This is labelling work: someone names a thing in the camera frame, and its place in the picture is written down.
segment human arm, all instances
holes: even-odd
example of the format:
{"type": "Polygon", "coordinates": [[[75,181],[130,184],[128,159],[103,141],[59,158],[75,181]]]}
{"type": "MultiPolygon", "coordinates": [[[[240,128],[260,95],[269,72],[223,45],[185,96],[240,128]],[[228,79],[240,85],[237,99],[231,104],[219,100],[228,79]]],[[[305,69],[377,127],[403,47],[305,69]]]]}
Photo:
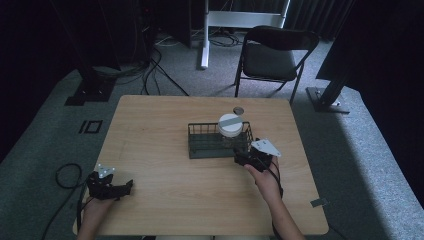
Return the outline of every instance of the human arm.
{"type": "Polygon", "coordinates": [[[94,240],[96,238],[97,230],[115,202],[115,199],[99,200],[89,197],[86,202],[77,240],[94,240]]]}
{"type": "MultiPolygon", "coordinates": [[[[273,157],[272,162],[273,164],[271,164],[269,170],[274,174],[278,174],[277,157],[273,157]]],[[[255,179],[259,192],[271,212],[274,227],[281,238],[285,240],[305,239],[281,199],[279,185],[273,175],[268,170],[259,172],[248,164],[244,165],[244,167],[255,179]]]]}

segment gray carpet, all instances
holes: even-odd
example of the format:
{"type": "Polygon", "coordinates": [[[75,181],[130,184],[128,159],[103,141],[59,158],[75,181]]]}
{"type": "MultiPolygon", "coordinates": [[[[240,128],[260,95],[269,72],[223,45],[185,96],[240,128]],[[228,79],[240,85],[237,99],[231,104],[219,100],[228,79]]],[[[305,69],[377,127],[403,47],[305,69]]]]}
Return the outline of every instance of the gray carpet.
{"type": "MultiPolygon", "coordinates": [[[[315,112],[306,87],[325,87],[316,73],[331,43],[321,42],[307,61],[293,113],[318,192],[330,204],[324,207],[330,231],[308,239],[423,239],[424,211],[364,106],[360,94],[344,88],[341,97],[348,115],[315,112]]],[[[209,68],[200,70],[201,48],[162,42],[160,66],[191,96],[232,97],[240,46],[211,45],[209,68]]],[[[89,174],[97,160],[120,96],[140,94],[140,76],[117,80],[108,102],[64,106],[81,77],[69,73],[53,90],[27,131],[0,165],[0,239],[41,239],[45,227],[70,190],[55,182],[57,169],[77,163],[89,174]],[[80,133],[84,121],[102,120],[98,133],[80,133]]],[[[159,71],[147,83],[150,94],[182,95],[159,71]]],[[[242,82],[239,97],[288,98],[292,84],[276,92],[278,84],[242,82]]],[[[74,167],[59,179],[67,186],[77,180],[74,167]]],[[[46,239],[75,239],[76,191],[51,224],[46,239]]],[[[103,237],[100,239],[140,239],[103,237]]]]}

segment black wire basket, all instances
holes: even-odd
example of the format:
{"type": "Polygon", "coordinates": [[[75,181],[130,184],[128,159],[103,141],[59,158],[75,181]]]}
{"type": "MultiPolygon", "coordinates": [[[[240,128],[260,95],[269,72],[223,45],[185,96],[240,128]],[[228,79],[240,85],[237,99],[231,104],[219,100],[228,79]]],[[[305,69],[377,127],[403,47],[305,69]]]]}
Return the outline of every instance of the black wire basket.
{"type": "Polygon", "coordinates": [[[218,123],[189,123],[188,147],[190,159],[234,157],[234,148],[247,152],[253,141],[249,122],[243,122],[241,133],[233,138],[219,132],[218,123]]]}

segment chair backrest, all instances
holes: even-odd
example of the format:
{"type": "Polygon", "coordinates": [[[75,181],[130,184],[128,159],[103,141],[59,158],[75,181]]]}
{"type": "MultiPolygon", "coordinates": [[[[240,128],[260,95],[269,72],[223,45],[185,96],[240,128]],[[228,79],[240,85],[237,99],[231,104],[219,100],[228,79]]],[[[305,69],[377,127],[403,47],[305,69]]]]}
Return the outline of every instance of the chair backrest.
{"type": "Polygon", "coordinates": [[[270,26],[256,26],[249,30],[243,45],[255,41],[269,48],[290,51],[312,51],[319,43],[319,37],[310,31],[289,30],[270,26]]]}

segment black chair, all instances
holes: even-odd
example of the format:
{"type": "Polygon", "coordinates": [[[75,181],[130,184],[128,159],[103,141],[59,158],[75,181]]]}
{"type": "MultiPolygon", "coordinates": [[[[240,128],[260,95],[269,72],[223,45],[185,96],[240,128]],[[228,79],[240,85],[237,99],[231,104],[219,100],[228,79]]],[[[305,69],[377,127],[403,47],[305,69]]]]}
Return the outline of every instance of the black chair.
{"type": "Polygon", "coordinates": [[[241,79],[280,82],[284,85],[296,79],[290,104],[292,104],[305,60],[319,43],[319,37],[309,31],[281,29],[270,26],[257,26],[246,34],[237,68],[235,97],[238,97],[241,79]],[[296,64],[294,50],[304,50],[296,64]]]}

